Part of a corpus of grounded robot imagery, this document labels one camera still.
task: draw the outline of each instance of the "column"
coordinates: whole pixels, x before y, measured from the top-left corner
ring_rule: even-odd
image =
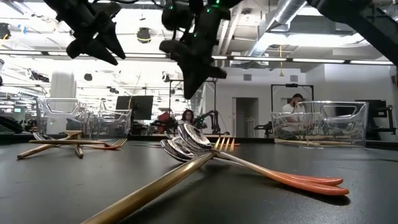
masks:
[[[51,79],[51,98],[59,98],[48,104],[50,118],[47,120],[47,134],[62,133],[67,129],[67,119],[76,107],[76,102],[67,100],[76,98],[76,77],[68,68],[54,70]]]

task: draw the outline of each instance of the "clear plastic bin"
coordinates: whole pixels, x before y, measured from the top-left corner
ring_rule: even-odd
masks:
[[[131,129],[131,110],[101,110],[90,117],[87,138],[127,138]]]
[[[38,98],[37,126],[43,134],[82,131],[85,139],[126,138],[131,110],[107,110],[101,100]]]
[[[64,131],[83,131],[91,116],[86,105],[76,98],[38,98],[37,130],[42,134],[61,134]]]
[[[308,101],[305,113],[272,112],[275,142],[306,147],[364,147],[367,102]]]

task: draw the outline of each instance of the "woman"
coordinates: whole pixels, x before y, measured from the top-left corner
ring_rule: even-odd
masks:
[[[178,124],[190,124],[193,125],[193,111],[192,110],[185,110],[182,113],[181,120],[178,121]]]

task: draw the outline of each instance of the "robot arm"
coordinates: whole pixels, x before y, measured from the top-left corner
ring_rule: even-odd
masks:
[[[74,31],[75,40],[68,46],[71,58],[88,54],[98,59],[117,64],[107,51],[125,58],[115,34],[112,18],[121,10],[114,0],[107,4],[89,3],[88,0],[44,0],[55,12],[57,19],[65,21]],[[221,20],[231,19],[229,8],[241,0],[166,0],[162,23],[174,31],[172,40],[164,40],[159,49],[168,53],[177,62],[184,79],[184,97],[190,99],[208,78],[226,78],[226,72],[214,67],[211,53],[218,44],[217,32]],[[307,0],[332,21],[351,26],[380,53],[398,66],[398,24],[372,0]],[[189,32],[193,21],[195,27]],[[180,40],[175,40],[177,30],[184,29]]]
[[[218,111],[217,110],[211,110],[211,111],[195,118],[194,126],[197,128],[202,128],[203,122],[204,122],[205,118],[207,118],[207,117],[211,118],[211,130],[213,130],[213,134],[219,134],[221,132],[221,128],[218,124]]]

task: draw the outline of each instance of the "dark tabletop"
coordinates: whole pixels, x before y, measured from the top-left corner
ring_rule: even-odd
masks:
[[[159,148],[122,151],[0,146],[0,223],[74,224],[178,166]],[[122,223],[396,223],[398,152],[243,144],[235,155],[293,174],[343,177],[347,197],[324,197],[278,184],[251,170],[210,161]]]

